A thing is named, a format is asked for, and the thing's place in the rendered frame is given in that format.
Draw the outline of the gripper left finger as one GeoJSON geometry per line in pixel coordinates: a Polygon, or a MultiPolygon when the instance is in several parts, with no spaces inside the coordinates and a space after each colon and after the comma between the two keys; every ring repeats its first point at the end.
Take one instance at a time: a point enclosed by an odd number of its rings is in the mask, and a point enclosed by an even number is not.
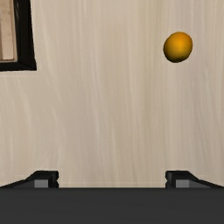
{"type": "Polygon", "coordinates": [[[58,188],[58,171],[35,171],[28,178],[22,179],[3,188],[58,188]]]}

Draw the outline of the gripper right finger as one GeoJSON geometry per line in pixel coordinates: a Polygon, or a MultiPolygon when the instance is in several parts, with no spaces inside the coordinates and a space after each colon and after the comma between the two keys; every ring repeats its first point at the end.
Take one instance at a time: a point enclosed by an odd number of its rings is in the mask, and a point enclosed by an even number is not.
{"type": "Polygon", "coordinates": [[[166,171],[165,179],[166,188],[221,188],[221,185],[196,178],[189,171],[166,171]]]}

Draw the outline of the orange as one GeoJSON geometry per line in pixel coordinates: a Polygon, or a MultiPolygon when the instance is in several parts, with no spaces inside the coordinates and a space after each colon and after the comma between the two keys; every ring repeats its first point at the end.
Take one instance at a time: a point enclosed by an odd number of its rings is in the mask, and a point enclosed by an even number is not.
{"type": "Polygon", "coordinates": [[[164,42],[164,56],[172,63],[186,60],[193,50],[193,40],[185,32],[177,31],[164,42]]]}

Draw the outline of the wooden box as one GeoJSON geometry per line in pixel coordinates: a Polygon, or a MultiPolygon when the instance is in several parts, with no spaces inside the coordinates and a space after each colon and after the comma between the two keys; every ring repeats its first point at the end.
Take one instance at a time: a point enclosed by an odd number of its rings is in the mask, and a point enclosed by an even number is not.
{"type": "Polygon", "coordinates": [[[36,71],[31,0],[0,0],[0,73],[36,71]]]}

